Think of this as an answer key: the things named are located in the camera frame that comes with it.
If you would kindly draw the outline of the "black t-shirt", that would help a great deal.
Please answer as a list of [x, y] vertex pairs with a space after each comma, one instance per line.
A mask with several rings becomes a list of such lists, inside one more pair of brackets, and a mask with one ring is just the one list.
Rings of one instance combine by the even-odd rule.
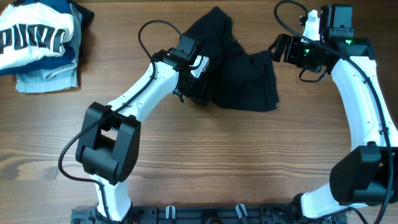
[[247, 54], [234, 38], [232, 19], [219, 7], [199, 18], [185, 35], [199, 41], [198, 55], [210, 59], [205, 71], [215, 82], [210, 102], [232, 110], [277, 108], [276, 76], [268, 51]]

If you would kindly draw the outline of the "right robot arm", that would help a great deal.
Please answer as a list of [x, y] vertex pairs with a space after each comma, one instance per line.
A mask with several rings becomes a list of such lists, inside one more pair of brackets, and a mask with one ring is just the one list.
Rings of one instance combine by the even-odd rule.
[[397, 202], [397, 128], [379, 87], [373, 46], [354, 36], [352, 18], [347, 4], [305, 11], [303, 32], [287, 27], [269, 47], [276, 62], [332, 77], [351, 135], [350, 152], [331, 169], [328, 182], [294, 197], [287, 212], [292, 222], [324, 222], [377, 206], [379, 223], [387, 206]]

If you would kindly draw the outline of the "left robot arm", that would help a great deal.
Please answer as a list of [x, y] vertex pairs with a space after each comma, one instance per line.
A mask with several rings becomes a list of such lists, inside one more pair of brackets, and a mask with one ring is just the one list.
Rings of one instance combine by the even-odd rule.
[[213, 87], [205, 73], [210, 59], [204, 41], [186, 34], [175, 48], [151, 56], [146, 73], [117, 99], [86, 110], [75, 159], [95, 183], [99, 204], [73, 210], [72, 223], [134, 223], [126, 179], [136, 165], [141, 126], [167, 95], [206, 105]]

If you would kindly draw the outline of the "black folded garment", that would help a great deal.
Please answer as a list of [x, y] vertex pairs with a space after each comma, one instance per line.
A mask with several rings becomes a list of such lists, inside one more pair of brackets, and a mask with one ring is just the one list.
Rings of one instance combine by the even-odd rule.
[[93, 11], [81, 6], [80, 4], [78, 4], [77, 2], [73, 1], [73, 0], [68, 0], [69, 4], [72, 4], [75, 9], [81, 14], [81, 22], [80, 22], [80, 30], [81, 30], [81, 37], [80, 37], [80, 46], [79, 46], [79, 58], [82, 58], [83, 56], [83, 33], [86, 30], [86, 28], [90, 25], [90, 23], [92, 22], [95, 14]]

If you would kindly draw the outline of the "light blue denim garment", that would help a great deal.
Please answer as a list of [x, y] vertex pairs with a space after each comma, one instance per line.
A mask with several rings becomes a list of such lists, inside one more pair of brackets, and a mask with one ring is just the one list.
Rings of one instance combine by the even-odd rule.
[[70, 3], [69, 6], [74, 16], [74, 33], [69, 44], [75, 56], [69, 64], [62, 65], [58, 68], [50, 70], [41, 69], [17, 74], [16, 90], [18, 92], [45, 93], [78, 87], [77, 66], [80, 56], [81, 22], [83, 20], [83, 15], [72, 3]]

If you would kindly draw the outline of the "dark blue folded garment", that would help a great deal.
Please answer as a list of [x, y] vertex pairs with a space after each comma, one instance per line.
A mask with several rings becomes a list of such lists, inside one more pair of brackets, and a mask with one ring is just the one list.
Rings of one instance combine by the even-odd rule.
[[[37, 2], [46, 4], [61, 13], [67, 13], [67, 12], [72, 13], [68, 1], [25, 1], [18, 6], [37, 3]], [[68, 47], [66, 48], [66, 50], [67, 51], [65, 52], [65, 54], [62, 57], [58, 57], [58, 58], [57, 57], [44, 57], [43, 59], [41, 59], [39, 61], [32, 62], [32, 63], [30, 63], [28, 65], [24, 65], [22, 67], [8, 68], [5, 70], [1, 69], [1, 75], [32, 72], [32, 71], [40, 70], [40, 69], [53, 69], [53, 68], [58, 68], [62, 65], [66, 65], [66, 64], [70, 63], [72, 61], [72, 58], [75, 56], [75, 53], [73, 52], [73, 49], [70, 47], [69, 43], [68, 43]]]

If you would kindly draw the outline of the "white Puma shirt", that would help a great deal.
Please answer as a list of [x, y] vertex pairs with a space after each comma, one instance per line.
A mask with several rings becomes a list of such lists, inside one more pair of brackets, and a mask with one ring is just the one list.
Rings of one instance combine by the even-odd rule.
[[62, 57], [74, 33], [74, 16], [41, 2], [8, 5], [1, 14], [1, 69], [44, 57]]

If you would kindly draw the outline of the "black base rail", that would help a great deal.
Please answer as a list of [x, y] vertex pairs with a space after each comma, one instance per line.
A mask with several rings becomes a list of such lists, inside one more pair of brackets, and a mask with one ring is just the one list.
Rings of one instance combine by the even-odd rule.
[[294, 220], [289, 204], [264, 204], [261, 206], [234, 207], [168, 207], [133, 206], [121, 223], [140, 224], [283, 224], [313, 223], [313, 220]]

